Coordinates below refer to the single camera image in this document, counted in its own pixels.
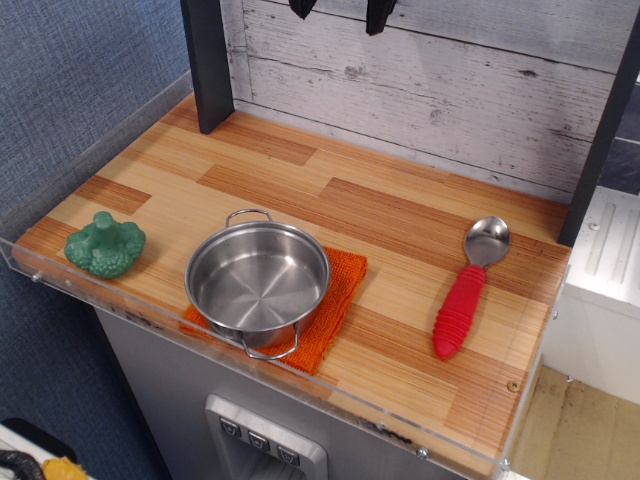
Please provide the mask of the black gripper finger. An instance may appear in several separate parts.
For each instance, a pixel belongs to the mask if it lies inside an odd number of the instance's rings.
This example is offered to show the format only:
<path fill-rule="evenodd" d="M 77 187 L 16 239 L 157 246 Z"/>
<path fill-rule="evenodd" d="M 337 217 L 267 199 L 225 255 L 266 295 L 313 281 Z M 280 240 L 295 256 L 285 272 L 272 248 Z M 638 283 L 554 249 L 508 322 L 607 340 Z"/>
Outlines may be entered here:
<path fill-rule="evenodd" d="M 302 20 L 311 13 L 316 0 L 289 0 L 289 7 Z"/>
<path fill-rule="evenodd" d="M 392 14 L 396 0 L 368 0 L 366 11 L 366 33 L 375 36 L 384 31 L 388 17 Z"/>

